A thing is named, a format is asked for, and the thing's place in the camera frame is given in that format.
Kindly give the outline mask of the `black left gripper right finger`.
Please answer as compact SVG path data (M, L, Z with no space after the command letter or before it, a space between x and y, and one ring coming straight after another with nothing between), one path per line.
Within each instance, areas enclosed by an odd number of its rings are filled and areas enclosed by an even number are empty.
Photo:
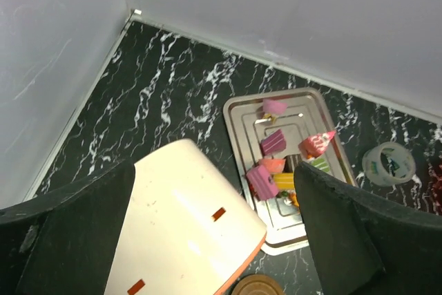
M441 217L344 183L306 162L294 172L325 294L440 294Z

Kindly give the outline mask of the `pink roll cake top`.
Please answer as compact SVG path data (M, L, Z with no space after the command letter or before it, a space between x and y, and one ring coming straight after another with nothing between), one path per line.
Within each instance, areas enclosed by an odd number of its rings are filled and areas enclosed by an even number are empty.
M262 109L265 115L280 116L286 111L287 104L275 99L266 98L262 101Z

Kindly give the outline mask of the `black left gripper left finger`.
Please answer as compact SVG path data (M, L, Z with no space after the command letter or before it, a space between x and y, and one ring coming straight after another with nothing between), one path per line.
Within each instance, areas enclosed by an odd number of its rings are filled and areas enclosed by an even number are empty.
M111 168L1 210L2 294L103 294L135 181Z

